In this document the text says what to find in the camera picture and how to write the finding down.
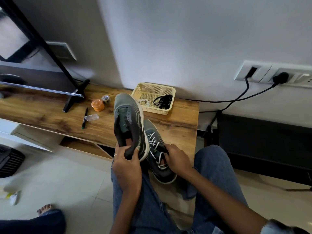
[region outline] hand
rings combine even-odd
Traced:
[[[118,143],[116,144],[112,169],[123,193],[139,196],[142,186],[142,170],[138,159],[140,146],[135,149],[132,159],[127,160],[124,152],[130,147],[119,147]]]
[[[190,159],[184,151],[174,144],[165,144],[169,155],[165,153],[166,162],[169,168],[178,176],[183,177],[188,171],[192,170]]]

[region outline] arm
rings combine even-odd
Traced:
[[[189,181],[234,232],[237,234],[260,234],[261,229],[267,223],[264,217],[198,173],[192,168],[188,156],[177,146],[166,144],[166,148],[170,154],[166,155],[169,168],[178,176]]]
[[[116,145],[116,155],[112,169],[123,193],[110,234],[129,232],[132,216],[141,192],[142,171],[138,159],[140,148],[135,149],[132,159],[129,161],[124,157],[124,152],[129,147],[119,148]]]

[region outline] blue jeans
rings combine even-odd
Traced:
[[[221,147],[210,145],[195,154],[194,168],[205,178],[229,193],[232,197],[247,205],[244,195],[237,182],[230,160]],[[117,178],[111,172],[114,187],[113,218],[117,214],[122,197],[122,190]],[[154,191],[149,177],[142,174],[142,190],[135,208],[129,233],[218,233],[232,231],[217,215],[214,209],[200,194],[196,194],[193,225],[190,230],[180,231],[172,222],[164,204]]]
[[[63,234],[66,223],[61,210],[49,210],[31,220],[0,220],[1,234]]]

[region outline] yellow basket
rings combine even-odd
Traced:
[[[172,101],[169,109],[160,109],[159,106],[154,105],[154,100],[159,96],[165,96],[167,94],[172,94]],[[143,111],[167,115],[172,109],[175,96],[175,88],[164,85],[156,85],[151,83],[139,83],[138,86],[133,90],[132,97],[136,100],[142,98],[147,99],[150,102],[150,106],[147,107],[147,102],[139,102],[142,105]]]

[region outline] black pen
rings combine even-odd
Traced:
[[[85,127],[85,122],[86,122],[85,117],[86,117],[87,115],[88,115],[88,108],[85,110],[85,116],[84,116],[84,118],[83,118],[83,123],[82,123],[81,129],[84,129],[84,127]]]

